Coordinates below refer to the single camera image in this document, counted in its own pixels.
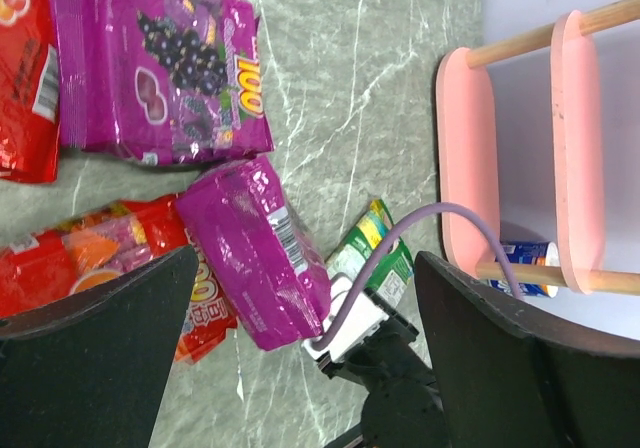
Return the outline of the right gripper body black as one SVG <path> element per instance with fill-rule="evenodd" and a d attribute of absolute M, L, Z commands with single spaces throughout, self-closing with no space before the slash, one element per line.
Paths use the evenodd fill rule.
<path fill-rule="evenodd" d="M 331 379 L 365 387 L 360 422 L 330 447 L 448 447 L 450 439 L 434 372 L 410 347 L 418 330 L 394 313 L 342 362 L 317 362 Z"/>

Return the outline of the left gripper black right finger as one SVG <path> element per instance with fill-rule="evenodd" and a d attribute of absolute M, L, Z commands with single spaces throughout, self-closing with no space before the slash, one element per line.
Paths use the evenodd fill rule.
<path fill-rule="evenodd" d="M 638 446 L 638 341 L 547 313 L 429 252 L 414 282 L 453 446 Z"/>

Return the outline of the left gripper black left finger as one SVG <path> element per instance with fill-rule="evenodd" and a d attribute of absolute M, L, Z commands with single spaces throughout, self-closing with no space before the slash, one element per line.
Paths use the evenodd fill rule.
<path fill-rule="evenodd" d="M 197 269 L 181 247 L 3 318 L 2 446 L 148 446 Z"/>

